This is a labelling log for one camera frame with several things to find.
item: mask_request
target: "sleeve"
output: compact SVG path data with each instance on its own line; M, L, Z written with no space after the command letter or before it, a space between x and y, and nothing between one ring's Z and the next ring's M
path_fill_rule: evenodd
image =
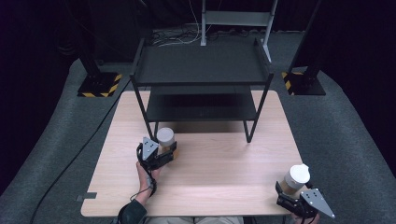
M137 200L133 199L120 210L120 224L138 224L141 223L147 213L146 208Z

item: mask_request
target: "shelf tier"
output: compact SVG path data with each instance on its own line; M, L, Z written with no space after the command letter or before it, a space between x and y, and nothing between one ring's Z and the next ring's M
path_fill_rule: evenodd
M137 86L266 85L270 72L261 45L145 47Z
M270 12L207 11L206 24L267 26Z
M254 120L249 86L152 87L148 122Z

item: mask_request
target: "gray floor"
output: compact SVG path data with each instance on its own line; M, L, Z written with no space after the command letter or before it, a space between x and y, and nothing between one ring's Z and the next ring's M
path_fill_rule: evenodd
M325 74L318 78L326 96L289 96L281 72L289 68L302 34L271 34L269 49L277 91L311 179L336 219L320 223L396 223L396 180L340 87ZM217 44L250 44L252 37L223 37ZM79 61L70 68L55 113L31 155L0 198L0 223L28 223L42 195L97 129L128 82L131 65L105 64L102 71L124 74L114 96L81 98L85 77ZM110 223L112 217L83 217L78 195L87 191L114 109L39 207L35 223ZM282 217L256 217L281 223Z

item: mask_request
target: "metal leg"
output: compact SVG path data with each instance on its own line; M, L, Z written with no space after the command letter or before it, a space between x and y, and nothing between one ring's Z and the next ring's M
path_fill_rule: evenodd
M206 0L202 0L201 46L206 46Z
M155 122L155 127L154 127L154 139L155 141L158 141L157 139L157 132L158 132L158 121Z
M245 120L244 120L244 129L245 129L245 135L247 137L247 142L250 143L252 137L248 133L248 124L247 124L247 122Z
M132 85L134 86L134 93L136 94L137 102L139 103L140 110L142 111L143 119L145 120L146 127L148 128L148 135L149 135L150 139L154 139L154 136L151 131L151 127L149 126L149 118L146 113L146 109L143 104L142 97L140 95L139 88L136 83L136 79L134 78L134 75L137 70L137 66L140 61L140 56L143 52L144 47L145 47L145 39L140 39L139 46L137 47L136 54L134 56L134 63L132 64L132 74L130 75L130 78L131 78Z
M271 13L270 13L270 16L269 16L268 22L267 22L267 29L265 30L265 37L264 37L264 40L262 40L262 48L264 49L264 52L267 55L268 61L270 63L272 63L272 61L271 61L270 51L268 49L268 38L270 37L272 24L274 22L276 5L277 5L277 0L274 0L274 3L271 7Z
M265 101L265 98L267 96L267 93L268 93L268 90L270 87L269 83L271 83L271 80L268 82L267 85L265 85L264 91L262 92L262 98L260 99L259 108L257 109L257 112L256 112L256 118L254 119L253 127L251 127L251 130L250 130L250 136L249 136L249 139L247 140L248 142L251 141L251 139L253 138L254 131L256 130L257 122L259 121L260 113L262 112L262 106L264 105L264 101Z

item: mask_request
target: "person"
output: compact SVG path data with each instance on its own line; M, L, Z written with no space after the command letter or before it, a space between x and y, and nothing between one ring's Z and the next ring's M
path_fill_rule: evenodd
M158 170L151 171L154 179L160 177L163 167ZM152 188L149 187L147 181L147 173L140 165L139 161L136 163L136 169L139 176L140 188L134 199L130 203L123 206L119 212L119 224L243 224L242 217L148 217L146 218L147 210L145 205L149 200ZM300 224L302 219L291 214L294 224ZM305 223L318 224L318 215L315 219L308 219Z

